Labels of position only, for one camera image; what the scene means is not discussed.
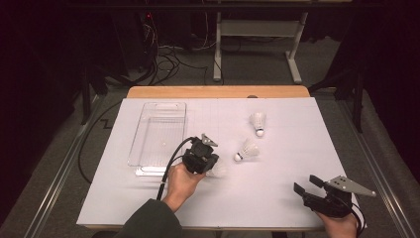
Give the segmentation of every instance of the white shelf leg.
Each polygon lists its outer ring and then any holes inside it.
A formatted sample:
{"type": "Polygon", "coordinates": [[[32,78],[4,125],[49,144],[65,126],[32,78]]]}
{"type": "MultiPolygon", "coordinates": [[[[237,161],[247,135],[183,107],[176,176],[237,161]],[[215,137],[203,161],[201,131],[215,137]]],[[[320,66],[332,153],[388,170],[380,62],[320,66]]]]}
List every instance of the white shelf leg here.
{"type": "Polygon", "coordinates": [[[214,54],[214,66],[213,66],[213,80],[222,80],[222,52],[220,50],[220,44],[222,40],[221,33],[221,21],[222,14],[217,13],[217,28],[216,28],[216,52],[214,54]]]}
{"type": "Polygon", "coordinates": [[[287,62],[290,68],[291,75],[293,77],[293,81],[296,84],[302,83],[302,78],[300,77],[299,70],[297,69],[296,61],[294,60],[294,56],[296,55],[297,47],[299,46],[300,38],[302,37],[303,29],[305,28],[305,22],[308,13],[303,13],[299,25],[296,29],[296,34],[294,35],[293,41],[293,48],[290,52],[285,52],[287,62]]]}

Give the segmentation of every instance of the person's hand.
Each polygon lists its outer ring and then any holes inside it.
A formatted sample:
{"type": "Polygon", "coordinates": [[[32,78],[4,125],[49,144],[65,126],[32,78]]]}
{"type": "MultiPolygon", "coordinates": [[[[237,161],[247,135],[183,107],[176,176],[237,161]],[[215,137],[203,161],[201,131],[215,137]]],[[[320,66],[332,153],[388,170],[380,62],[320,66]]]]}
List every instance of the person's hand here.
{"type": "Polygon", "coordinates": [[[184,163],[172,166],[168,173],[169,184],[167,187],[166,197],[162,200],[169,208],[175,212],[182,203],[190,197],[198,183],[206,177],[205,174],[192,174],[184,163]]]}
{"type": "Polygon", "coordinates": [[[358,221],[353,214],[343,218],[332,218],[315,212],[324,222],[325,230],[331,238],[356,238],[358,221]]]}

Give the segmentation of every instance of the white tabletop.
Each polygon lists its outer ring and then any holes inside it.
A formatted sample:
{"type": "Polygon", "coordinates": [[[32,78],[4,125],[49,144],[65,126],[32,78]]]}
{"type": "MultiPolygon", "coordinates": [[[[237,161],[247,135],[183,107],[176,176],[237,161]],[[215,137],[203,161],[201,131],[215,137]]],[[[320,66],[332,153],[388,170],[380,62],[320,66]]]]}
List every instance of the white tabletop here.
{"type": "Polygon", "coordinates": [[[205,178],[176,212],[183,227],[323,227],[293,191],[297,182],[324,196],[323,189],[309,182],[310,175],[323,180],[346,175],[314,98],[125,99],[77,224],[123,225],[149,198],[156,198],[161,178],[136,177],[127,160],[143,104],[168,101],[186,103],[185,138],[205,133],[219,144],[214,153],[227,170],[221,178],[205,178]],[[266,113],[262,138],[249,121],[258,111],[266,113]],[[233,157],[247,138],[259,145],[261,153],[235,162],[233,157]]]}

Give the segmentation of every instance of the shuttlecock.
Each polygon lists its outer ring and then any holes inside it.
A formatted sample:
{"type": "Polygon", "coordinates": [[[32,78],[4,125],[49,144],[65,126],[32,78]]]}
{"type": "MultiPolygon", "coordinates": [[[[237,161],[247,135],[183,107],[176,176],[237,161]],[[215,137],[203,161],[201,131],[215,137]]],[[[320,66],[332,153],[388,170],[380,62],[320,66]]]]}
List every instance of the shuttlecock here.
{"type": "Polygon", "coordinates": [[[225,165],[224,160],[218,160],[218,162],[213,166],[213,168],[206,173],[206,176],[208,177],[214,177],[214,178],[221,178],[226,175],[228,172],[228,168],[225,165]]]}
{"type": "Polygon", "coordinates": [[[259,147],[250,139],[247,139],[241,150],[235,155],[235,161],[241,161],[244,158],[257,156],[260,153],[259,147]]]}
{"type": "Polygon", "coordinates": [[[253,124],[254,128],[256,128],[257,136],[261,137],[263,135],[263,127],[265,124],[265,113],[263,112],[256,112],[251,114],[250,121],[253,124]]]}

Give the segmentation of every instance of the sleeve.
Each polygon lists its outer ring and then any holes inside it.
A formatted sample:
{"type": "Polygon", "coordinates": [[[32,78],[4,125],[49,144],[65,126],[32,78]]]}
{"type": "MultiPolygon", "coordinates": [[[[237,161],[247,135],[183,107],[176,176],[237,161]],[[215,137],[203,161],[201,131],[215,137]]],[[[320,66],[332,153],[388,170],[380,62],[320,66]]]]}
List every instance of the sleeve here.
{"type": "Polygon", "coordinates": [[[149,199],[124,224],[114,238],[180,238],[182,227],[162,201],[149,199]]]}

